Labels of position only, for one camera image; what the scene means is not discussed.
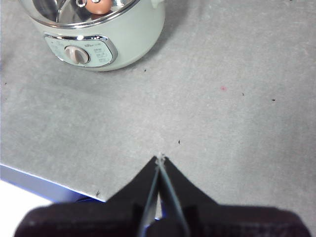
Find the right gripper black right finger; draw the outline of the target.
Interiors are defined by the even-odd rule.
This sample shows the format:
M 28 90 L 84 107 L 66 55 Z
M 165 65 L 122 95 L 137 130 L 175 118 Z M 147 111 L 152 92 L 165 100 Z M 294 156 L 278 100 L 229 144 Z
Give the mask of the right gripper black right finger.
M 186 237 L 309 237 L 294 212 L 266 206 L 219 204 L 197 188 L 167 157 L 159 160 L 163 215 Z

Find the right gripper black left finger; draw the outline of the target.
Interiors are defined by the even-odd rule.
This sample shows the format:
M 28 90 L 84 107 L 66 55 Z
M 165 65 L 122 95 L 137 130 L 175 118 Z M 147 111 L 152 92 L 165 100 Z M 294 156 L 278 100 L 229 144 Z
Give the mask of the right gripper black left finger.
M 154 220 L 158 195 L 158 164 L 153 157 L 106 202 L 52 204 L 29 211 L 16 237 L 138 237 Z

